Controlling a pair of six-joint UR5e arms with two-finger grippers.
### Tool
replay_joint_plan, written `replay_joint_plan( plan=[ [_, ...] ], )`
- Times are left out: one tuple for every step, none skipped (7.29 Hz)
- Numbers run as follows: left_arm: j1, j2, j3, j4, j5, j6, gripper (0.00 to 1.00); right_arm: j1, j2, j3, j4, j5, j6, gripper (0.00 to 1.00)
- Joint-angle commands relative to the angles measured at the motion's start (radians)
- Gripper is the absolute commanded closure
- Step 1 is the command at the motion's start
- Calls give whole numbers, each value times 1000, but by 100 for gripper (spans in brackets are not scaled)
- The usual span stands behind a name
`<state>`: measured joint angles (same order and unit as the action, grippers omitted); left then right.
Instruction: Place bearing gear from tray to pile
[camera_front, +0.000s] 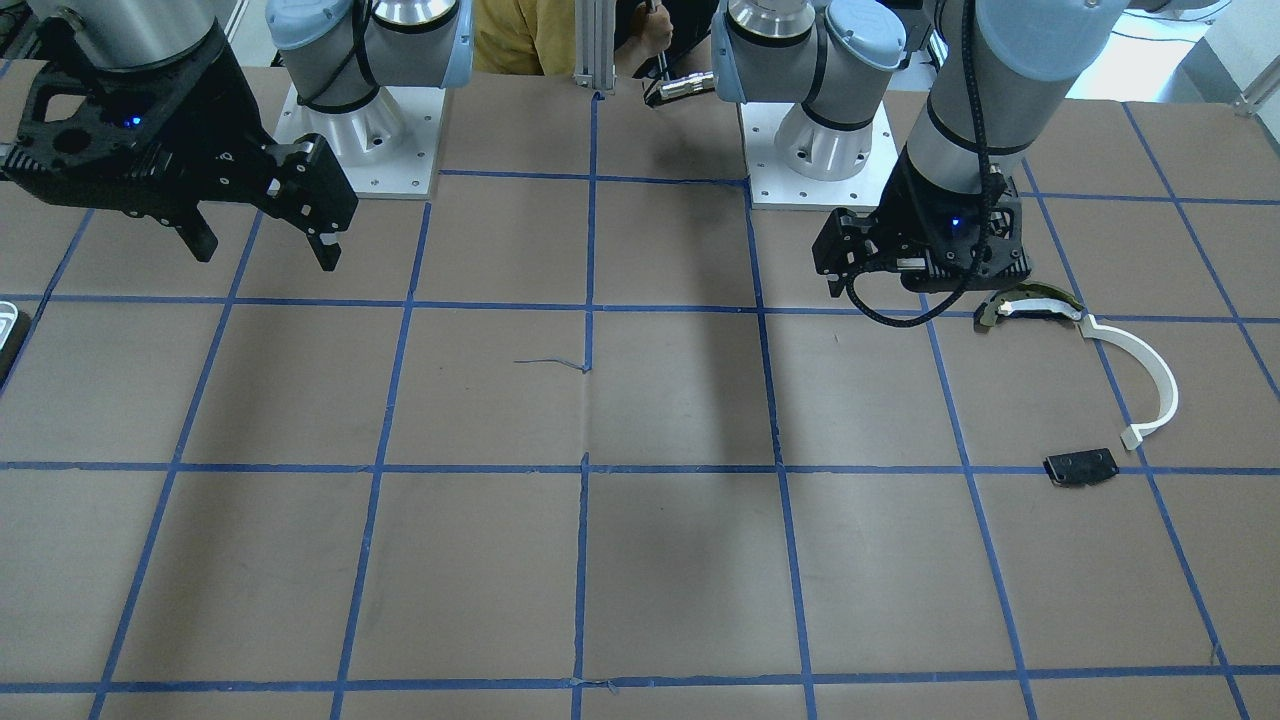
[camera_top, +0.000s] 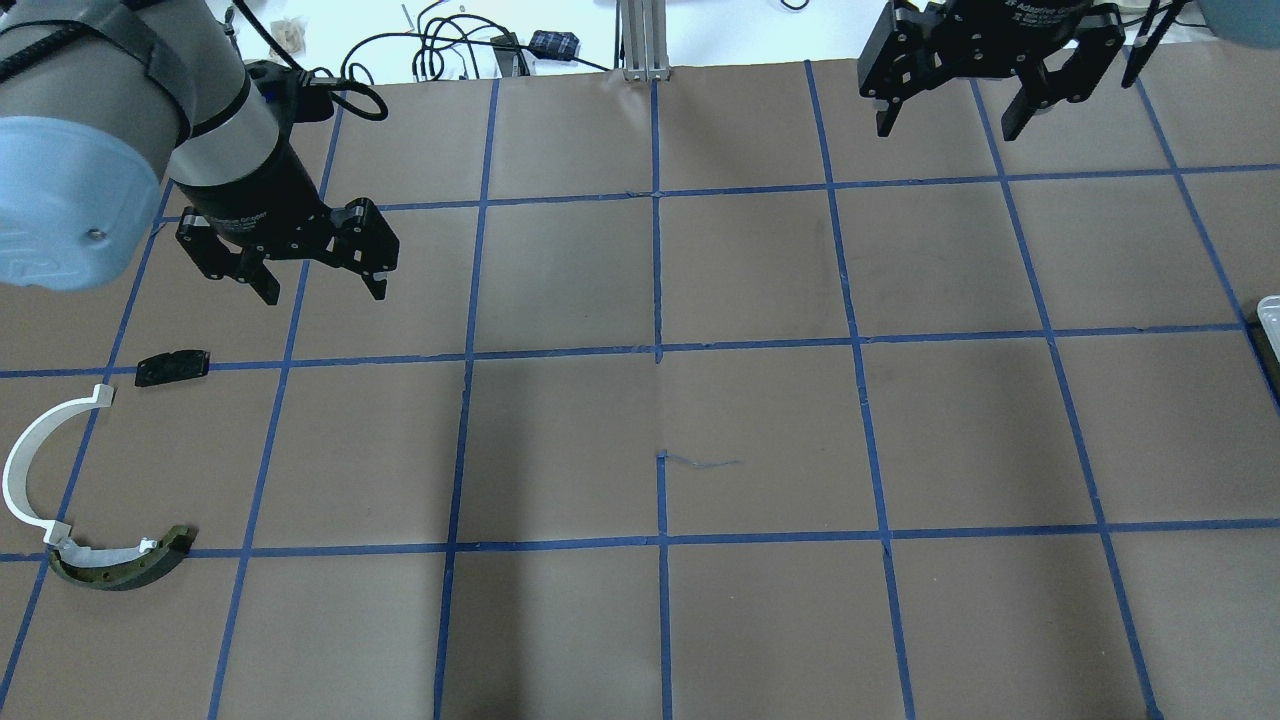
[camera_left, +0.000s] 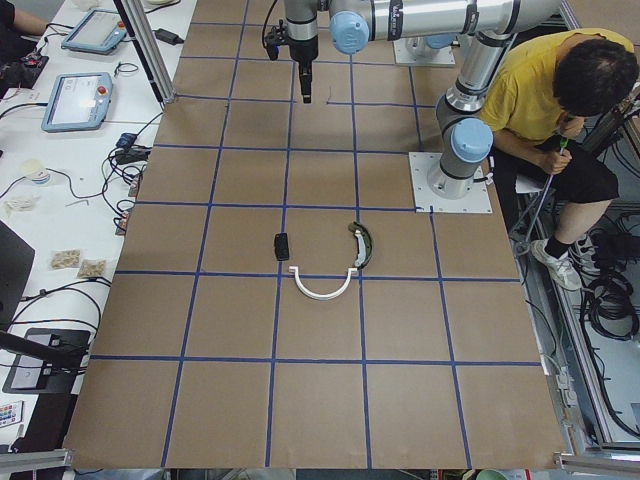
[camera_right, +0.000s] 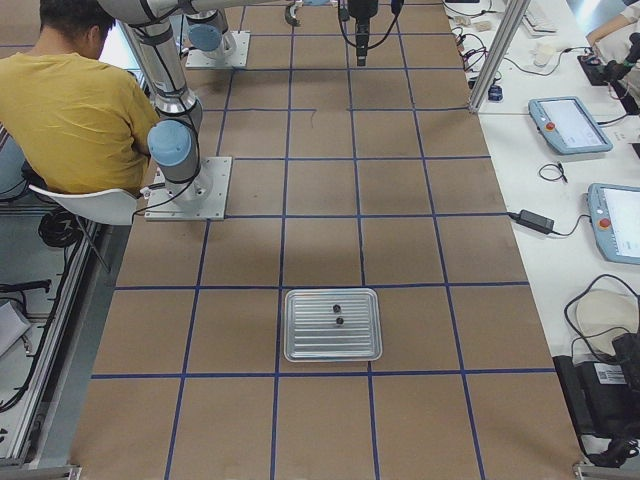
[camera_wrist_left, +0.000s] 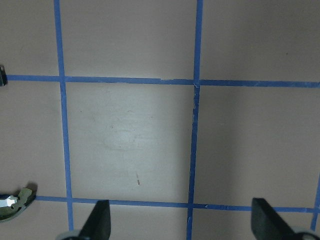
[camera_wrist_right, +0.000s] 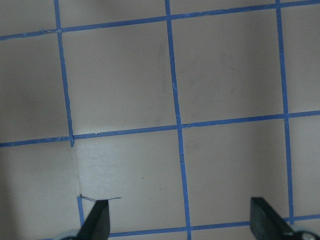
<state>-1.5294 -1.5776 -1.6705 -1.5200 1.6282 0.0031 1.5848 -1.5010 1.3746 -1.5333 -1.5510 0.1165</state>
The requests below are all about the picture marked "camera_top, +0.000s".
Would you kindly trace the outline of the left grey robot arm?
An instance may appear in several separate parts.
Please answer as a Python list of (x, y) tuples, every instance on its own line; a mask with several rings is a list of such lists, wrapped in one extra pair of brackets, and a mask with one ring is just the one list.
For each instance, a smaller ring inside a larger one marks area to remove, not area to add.
[(328, 206), (291, 143), (366, 85), (243, 61), (201, 1), (3, 4), (3, 283), (92, 290), (131, 265), (163, 205), (198, 272), (276, 304), (269, 264), (315, 260), (387, 295), (399, 241), (370, 199)]

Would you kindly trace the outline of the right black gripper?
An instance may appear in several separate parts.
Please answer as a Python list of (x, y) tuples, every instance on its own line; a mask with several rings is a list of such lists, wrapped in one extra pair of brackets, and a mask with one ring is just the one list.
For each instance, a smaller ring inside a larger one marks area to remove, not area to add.
[[(1091, 97), (1123, 47), (1117, 8), (1092, 1), (891, 1), (858, 58), (858, 88), (890, 136), (905, 101), (951, 76), (1012, 76), (1021, 87), (1002, 114), (1012, 142), (1032, 117)], [(1044, 59), (1075, 42), (1056, 70)]]

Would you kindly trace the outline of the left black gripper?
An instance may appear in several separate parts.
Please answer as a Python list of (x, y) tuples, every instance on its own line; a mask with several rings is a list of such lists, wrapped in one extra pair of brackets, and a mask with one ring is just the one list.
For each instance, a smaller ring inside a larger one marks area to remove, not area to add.
[[(183, 222), (175, 232), (179, 246), (207, 279), (232, 279), (248, 286), (266, 305), (278, 305), (280, 283), (265, 268), (264, 255), (317, 259), (349, 263), (375, 301), (387, 299), (389, 275), (398, 266), (398, 236), (365, 199), (328, 206), (288, 140), (276, 141), (262, 164), (239, 179), (175, 184), (210, 224)], [(221, 238), (242, 250), (233, 252)]]

